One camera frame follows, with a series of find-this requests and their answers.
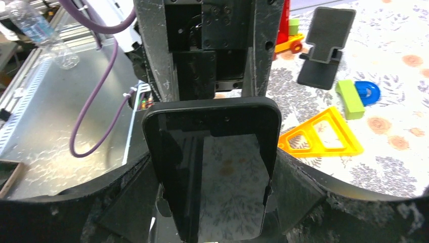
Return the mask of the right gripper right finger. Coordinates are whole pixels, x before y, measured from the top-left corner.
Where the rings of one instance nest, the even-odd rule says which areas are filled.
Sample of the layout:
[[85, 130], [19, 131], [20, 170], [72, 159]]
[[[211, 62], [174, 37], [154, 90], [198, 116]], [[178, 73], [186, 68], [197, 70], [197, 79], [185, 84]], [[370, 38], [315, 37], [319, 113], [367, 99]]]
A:
[[289, 242], [428, 242], [428, 197], [363, 189], [277, 150], [272, 188]]

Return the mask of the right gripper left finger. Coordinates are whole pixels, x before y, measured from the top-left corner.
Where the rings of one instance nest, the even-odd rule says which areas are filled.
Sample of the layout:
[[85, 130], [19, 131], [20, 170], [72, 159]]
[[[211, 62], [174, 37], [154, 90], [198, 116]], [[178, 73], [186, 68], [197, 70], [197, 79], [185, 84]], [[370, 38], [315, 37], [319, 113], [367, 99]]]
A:
[[1, 200], [1, 242], [147, 242], [157, 191], [146, 154], [54, 196]]

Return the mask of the black phone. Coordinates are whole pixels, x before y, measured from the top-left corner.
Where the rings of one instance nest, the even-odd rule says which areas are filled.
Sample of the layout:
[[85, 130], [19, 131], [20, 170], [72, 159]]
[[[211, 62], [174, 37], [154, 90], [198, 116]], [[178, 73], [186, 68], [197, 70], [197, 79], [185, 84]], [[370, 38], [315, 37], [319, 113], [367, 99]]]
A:
[[281, 126], [267, 97], [162, 102], [142, 129], [182, 242], [261, 234]]

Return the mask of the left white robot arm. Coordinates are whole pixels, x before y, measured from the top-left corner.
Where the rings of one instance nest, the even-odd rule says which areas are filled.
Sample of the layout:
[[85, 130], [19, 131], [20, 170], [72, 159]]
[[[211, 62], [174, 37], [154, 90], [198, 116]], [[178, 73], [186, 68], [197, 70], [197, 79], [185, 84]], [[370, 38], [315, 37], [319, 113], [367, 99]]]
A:
[[240, 89], [266, 94], [284, 1], [88, 1], [116, 34], [156, 101], [212, 99]]

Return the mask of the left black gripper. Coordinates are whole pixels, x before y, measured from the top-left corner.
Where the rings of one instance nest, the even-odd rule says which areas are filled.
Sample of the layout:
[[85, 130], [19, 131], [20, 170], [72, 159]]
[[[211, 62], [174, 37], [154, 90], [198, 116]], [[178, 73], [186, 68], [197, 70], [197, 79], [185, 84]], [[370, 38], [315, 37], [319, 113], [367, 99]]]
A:
[[154, 99], [264, 96], [284, 1], [134, 1]]

